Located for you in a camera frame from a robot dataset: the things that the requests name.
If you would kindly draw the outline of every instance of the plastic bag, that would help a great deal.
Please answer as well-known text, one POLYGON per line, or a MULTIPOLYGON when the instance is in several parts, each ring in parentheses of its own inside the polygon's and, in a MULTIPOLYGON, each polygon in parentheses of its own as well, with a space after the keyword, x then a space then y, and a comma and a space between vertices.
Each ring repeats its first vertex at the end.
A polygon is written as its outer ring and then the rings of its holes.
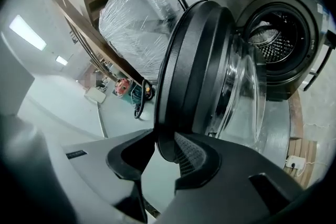
POLYGON ((139 74, 155 82, 182 14, 177 0, 109 0, 100 12, 99 31, 139 74))

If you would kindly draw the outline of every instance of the washing machine door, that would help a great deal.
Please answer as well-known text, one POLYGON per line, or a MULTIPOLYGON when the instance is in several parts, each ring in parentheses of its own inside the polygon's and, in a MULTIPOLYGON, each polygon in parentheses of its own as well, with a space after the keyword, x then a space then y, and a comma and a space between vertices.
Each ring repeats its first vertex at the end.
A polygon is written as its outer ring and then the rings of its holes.
POLYGON ((239 122, 248 132, 236 142, 254 144, 258 139, 266 99, 265 61, 257 47, 237 34, 226 7, 202 1, 183 14, 157 88, 155 128, 162 134, 161 153, 172 147, 174 132, 221 138, 239 122))

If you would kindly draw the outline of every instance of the washing machine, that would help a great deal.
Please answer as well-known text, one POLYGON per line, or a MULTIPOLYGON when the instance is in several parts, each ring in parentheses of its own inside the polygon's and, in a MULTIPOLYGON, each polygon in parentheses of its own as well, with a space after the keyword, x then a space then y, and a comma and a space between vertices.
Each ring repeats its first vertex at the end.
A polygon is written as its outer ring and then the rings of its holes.
MULTIPOLYGON (((186 9, 186 1, 179 1, 186 9)), ((288 99, 309 74, 325 43, 329 13, 322 0, 208 1, 227 7, 238 35, 262 52, 267 100, 288 99)))

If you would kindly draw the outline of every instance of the gray floor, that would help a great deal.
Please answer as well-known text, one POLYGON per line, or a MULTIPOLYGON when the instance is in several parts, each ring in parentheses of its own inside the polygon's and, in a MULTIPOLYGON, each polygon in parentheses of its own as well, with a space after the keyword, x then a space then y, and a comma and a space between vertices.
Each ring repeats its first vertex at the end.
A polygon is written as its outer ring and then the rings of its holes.
POLYGON ((134 118, 132 104, 118 98, 112 93, 114 82, 110 82, 106 90, 106 99, 100 105, 100 115, 107 137, 135 132, 153 127, 153 101, 145 104, 139 120, 134 118))
POLYGON ((303 137, 317 141, 316 163, 310 184, 323 177, 336 148, 336 53, 307 92, 300 91, 303 137))

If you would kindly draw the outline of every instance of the ceiling light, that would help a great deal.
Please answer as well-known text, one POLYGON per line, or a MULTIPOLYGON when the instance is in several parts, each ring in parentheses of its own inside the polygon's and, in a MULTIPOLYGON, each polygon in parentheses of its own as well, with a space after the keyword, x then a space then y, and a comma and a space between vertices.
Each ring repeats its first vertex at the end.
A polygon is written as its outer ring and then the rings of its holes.
POLYGON ((61 63, 61 64, 64 65, 64 66, 66 66, 67 63, 68 63, 68 61, 65 60, 65 59, 63 59, 61 56, 58 56, 58 57, 56 58, 56 61, 59 62, 59 63, 61 63))
POLYGON ((31 29, 29 25, 22 19, 20 15, 16 15, 14 20, 9 25, 10 29, 21 36, 24 40, 32 44, 35 48, 43 50, 46 43, 38 34, 31 29))

